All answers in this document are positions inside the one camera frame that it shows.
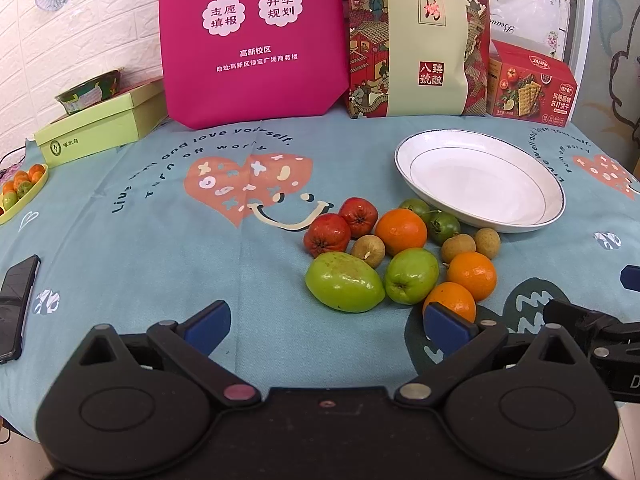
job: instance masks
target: fruit plate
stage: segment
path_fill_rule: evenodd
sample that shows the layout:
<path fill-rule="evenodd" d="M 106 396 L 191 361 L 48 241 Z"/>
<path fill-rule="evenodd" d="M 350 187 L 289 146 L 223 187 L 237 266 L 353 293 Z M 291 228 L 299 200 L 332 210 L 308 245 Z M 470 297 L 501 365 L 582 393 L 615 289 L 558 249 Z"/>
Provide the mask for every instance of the fruit plate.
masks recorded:
<path fill-rule="evenodd" d="M 9 220 L 11 220 L 11 218 L 16 216 L 21 211 L 21 209 L 24 206 L 26 206 L 29 202 L 31 202 L 31 200 L 33 200 L 33 197 L 35 197 L 40 192 L 40 190 L 44 187 L 47 179 L 49 178 L 49 167 L 47 164 L 43 164 L 43 166 L 44 166 L 44 173 L 40 177 L 40 180 L 37 181 L 33 185 L 33 187 L 27 191 L 27 194 L 23 196 L 20 200 L 18 200 L 18 202 L 11 209 L 9 209 L 9 211 L 5 211 L 3 214 L 0 215 L 0 225 L 7 223 Z M 2 203 L 3 198 L 4 198 L 4 194 L 0 194 L 0 204 Z"/>
<path fill-rule="evenodd" d="M 495 137 L 431 130 L 403 140 L 395 159 L 423 200 L 474 227 L 525 233 L 555 222 L 564 212 L 564 191 L 552 173 Z"/>

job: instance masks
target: tile floor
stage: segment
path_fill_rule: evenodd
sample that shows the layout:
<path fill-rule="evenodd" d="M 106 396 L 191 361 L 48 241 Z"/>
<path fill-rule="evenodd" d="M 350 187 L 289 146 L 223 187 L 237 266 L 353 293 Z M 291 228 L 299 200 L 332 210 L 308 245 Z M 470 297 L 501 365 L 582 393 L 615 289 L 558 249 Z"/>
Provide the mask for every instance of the tile floor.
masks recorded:
<path fill-rule="evenodd" d="M 620 433 L 605 467 L 618 480 L 640 480 L 640 404 L 622 406 L 620 419 Z M 0 431 L 0 442 L 6 431 Z M 0 480 L 41 480 L 50 471 L 39 444 L 12 435 L 0 446 Z"/>

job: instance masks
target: brick wall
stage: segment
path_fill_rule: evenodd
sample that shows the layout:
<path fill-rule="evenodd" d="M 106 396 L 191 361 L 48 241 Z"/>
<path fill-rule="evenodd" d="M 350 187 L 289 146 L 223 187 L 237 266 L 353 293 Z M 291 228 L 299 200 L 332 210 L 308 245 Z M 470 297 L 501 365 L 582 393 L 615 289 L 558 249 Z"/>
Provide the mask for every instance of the brick wall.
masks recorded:
<path fill-rule="evenodd" d="M 161 75 L 158 0 L 0 0 L 0 156 L 64 114 L 56 95 L 114 68 L 124 84 Z"/>

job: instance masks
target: yellow plate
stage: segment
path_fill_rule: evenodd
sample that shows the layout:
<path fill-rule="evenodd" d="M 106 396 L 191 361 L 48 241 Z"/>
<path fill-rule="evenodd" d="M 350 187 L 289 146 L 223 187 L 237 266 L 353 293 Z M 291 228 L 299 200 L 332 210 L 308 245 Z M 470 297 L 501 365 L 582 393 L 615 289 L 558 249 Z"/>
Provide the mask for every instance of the yellow plate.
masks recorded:
<path fill-rule="evenodd" d="M 31 202 L 31 200 L 33 200 L 33 197 L 35 197 L 40 192 L 40 190 L 44 187 L 47 179 L 49 178 L 49 166 L 47 164 L 43 164 L 43 166 L 44 166 L 44 173 L 40 178 L 40 180 L 37 181 L 34 184 L 34 186 L 27 191 L 27 194 L 25 196 L 23 196 L 20 200 L 18 200 L 18 203 L 16 205 L 14 205 L 11 209 L 9 209 L 9 211 L 5 211 L 4 214 L 0 215 L 0 225 L 8 222 L 9 220 L 11 220 L 11 218 L 16 216 L 21 211 L 21 209 L 24 206 L 26 206 L 29 202 Z M 0 194 L 0 206 L 2 205 L 3 198 L 4 198 L 4 194 Z"/>

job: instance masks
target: robotic claw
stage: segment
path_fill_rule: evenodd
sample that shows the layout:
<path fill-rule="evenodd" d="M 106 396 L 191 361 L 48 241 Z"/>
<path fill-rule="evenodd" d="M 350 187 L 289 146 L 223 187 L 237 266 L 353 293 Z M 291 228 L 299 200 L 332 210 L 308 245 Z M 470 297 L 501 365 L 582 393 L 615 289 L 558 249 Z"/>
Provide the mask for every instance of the robotic claw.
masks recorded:
<path fill-rule="evenodd" d="M 640 399 L 640 323 L 554 300 L 543 315 L 537 335 L 509 334 L 430 304 L 425 327 L 448 357 L 392 398 L 261 399 L 207 357 L 228 333 L 223 301 L 146 334 L 97 325 L 38 412 L 49 479 L 610 479 L 613 400 Z"/>

